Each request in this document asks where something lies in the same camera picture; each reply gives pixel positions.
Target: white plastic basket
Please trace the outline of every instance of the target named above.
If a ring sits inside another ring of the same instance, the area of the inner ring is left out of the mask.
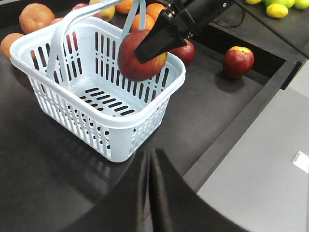
[[[170,53],[149,80],[121,75],[118,48],[138,6],[144,27],[145,1],[134,0],[123,30],[91,17],[121,1],[72,11],[11,47],[11,62],[28,75],[42,110],[112,162],[127,160],[153,133],[185,80],[184,64]]]

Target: apple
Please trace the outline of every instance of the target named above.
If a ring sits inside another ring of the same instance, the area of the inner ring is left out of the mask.
[[[223,59],[223,72],[231,79],[241,78],[254,64],[253,52],[240,46],[228,49]]]
[[[72,37],[73,37],[73,41],[70,39],[70,36],[68,34],[66,35],[66,40],[67,40],[67,43],[68,43],[68,49],[69,49],[70,54],[72,54],[73,49],[75,51],[78,50],[78,44],[77,44],[77,38],[76,38],[76,32],[75,31],[72,33]]]
[[[186,46],[176,47],[169,52],[178,56],[178,58],[183,61],[186,68],[188,68],[194,59],[195,47],[189,40],[185,39],[185,41],[187,42]]]
[[[120,73],[133,81],[150,79],[161,71],[168,58],[164,52],[148,62],[140,63],[134,51],[149,33],[148,30],[135,30],[129,33],[121,42],[118,52],[118,67]]]
[[[88,3],[78,3],[78,4],[76,4],[75,6],[72,7],[71,11],[77,10],[79,8],[83,8],[83,7],[88,6],[88,5],[89,5]]]
[[[62,19],[63,19],[63,17],[55,18],[55,19],[50,23],[50,25],[55,24],[55,23],[57,23],[57,22],[60,22]]]
[[[85,6],[89,6],[89,4],[88,3],[78,3],[78,4],[76,4],[75,6],[72,7],[71,11],[75,11],[75,10],[77,10],[79,8],[83,8]],[[101,16],[98,13],[94,14],[93,16],[97,17],[97,18],[101,18]]]

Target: basket rim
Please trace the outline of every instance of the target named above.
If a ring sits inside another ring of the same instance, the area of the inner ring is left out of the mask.
[[[85,23],[89,21],[90,18],[86,18],[81,21],[81,23]],[[102,20],[103,24],[108,24],[109,27],[115,27],[116,30],[118,30],[120,33],[122,30],[118,28],[115,25],[112,25],[108,22],[105,22]],[[95,121],[97,121],[99,124],[103,126],[107,126],[109,128],[114,129],[126,129],[126,128],[132,128],[134,126],[137,126],[144,122],[148,117],[152,115],[152,113],[166,100],[168,99],[177,89],[179,89],[184,81],[185,81],[185,66],[184,63],[175,55],[172,53],[168,53],[168,59],[167,63],[170,66],[173,66],[179,70],[179,75],[177,75],[176,79],[166,88],[164,89],[158,96],[154,98],[149,104],[147,104],[142,110],[139,112],[133,114],[133,115],[127,115],[127,116],[110,116],[107,115],[90,104],[86,103],[82,99],[80,99],[78,96],[73,94],[68,89],[64,88],[63,86],[57,84],[53,80],[49,79],[46,75],[35,69],[34,67],[31,67],[27,63],[25,63],[21,59],[21,48],[24,48],[24,46],[30,41],[33,43],[33,40],[31,38],[37,38],[38,35],[49,35],[52,30],[55,30],[57,27],[57,23],[54,25],[50,25],[48,27],[45,27],[41,30],[35,31],[33,33],[27,34],[18,40],[16,40],[12,46],[11,46],[11,63],[23,71],[25,74],[30,75],[32,78],[40,81],[42,84],[46,85],[48,88],[50,88],[52,91],[54,91],[56,94],[64,98],[66,101],[68,101],[70,104],[73,105],[73,107],[76,107],[78,109],[81,109],[83,113],[88,115],[89,117],[93,118]]]

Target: dark table surface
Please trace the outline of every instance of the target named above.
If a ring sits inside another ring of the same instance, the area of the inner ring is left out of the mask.
[[[59,6],[54,9],[57,16],[67,12]],[[255,8],[260,15],[263,10]],[[231,9],[222,19],[233,18],[236,11]],[[290,20],[308,28],[309,14],[292,10],[290,15],[282,21],[262,17],[281,26],[280,31],[305,49],[309,30],[292,27]],[[254,70],[231,81],[222,75],[222,52],[195,43],[196,57],[184,85],[170,98],[161,126],[140,147],[165,150],[195,190],[295,72],[295,64],[304,61],[249,15],[239,28],[222,31],[282,57],[284,64],[264,82],[256,81],[256,76],[265,76]],[[18,23],[3,23],[0,38],[12,32],[20,32]],[[53,121],[40,109],[27,76],[3,55],[0,80],[0,231],[57,231],[98,203],[121,178],[130,159],[109,162]]]

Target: orange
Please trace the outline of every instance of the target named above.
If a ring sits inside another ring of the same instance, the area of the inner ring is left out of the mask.
[[[139,30],[139,23],[140,23],[140,14],[135,15],[134,19],[133,19],[133,23],[131,26],[132,31],[133,30]],[[153,18],[146,14],[145,17],[145,29],[147,30],[151,30],[151,28],[153,28],[155,24],[155,21],[153,20]]]
[[[129,13],[132,5],[133,5],[133,0],[124,0],[121,3],[115,5],[115,9],[118,13],[126,15]]]
[[[10,55],[11,45],[15,40],[19,39],[22,36],[24,35],[21,33],[11,33],[3,38],[0,44],[0,50],[6,59],[11,60],[11,55]]]
[[[146,7],[146,14],[150,15],[154,21],[158,18],[160,12],[165,9],[165,6],[160,3],[152,3]]]
[[[27,5],[19,16],[19,24],[25,34],[45,28],[55,19],[51,9],[40,3]]]

